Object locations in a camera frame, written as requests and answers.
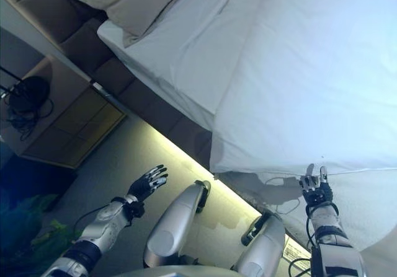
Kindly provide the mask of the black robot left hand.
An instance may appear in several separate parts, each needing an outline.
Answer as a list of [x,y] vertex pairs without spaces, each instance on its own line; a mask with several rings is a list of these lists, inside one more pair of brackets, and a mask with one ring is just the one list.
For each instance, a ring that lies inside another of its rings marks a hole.
[[167,168],[162,164],[157,165],[134,181],[129,187],[127,195],[143,202],[155,190],[167,183],[167,177]]

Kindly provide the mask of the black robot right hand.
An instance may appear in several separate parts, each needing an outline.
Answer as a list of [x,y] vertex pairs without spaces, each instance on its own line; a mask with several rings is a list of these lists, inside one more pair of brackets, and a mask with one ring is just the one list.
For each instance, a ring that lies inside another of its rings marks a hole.
[[322,203],[332,203],[333,201],[326,167],[320,167],[319,175],[314,175],[313,171],[314,164],[310,164],[306,169],[306,174],[302,175],[299,181],[307,208],[314,208]]

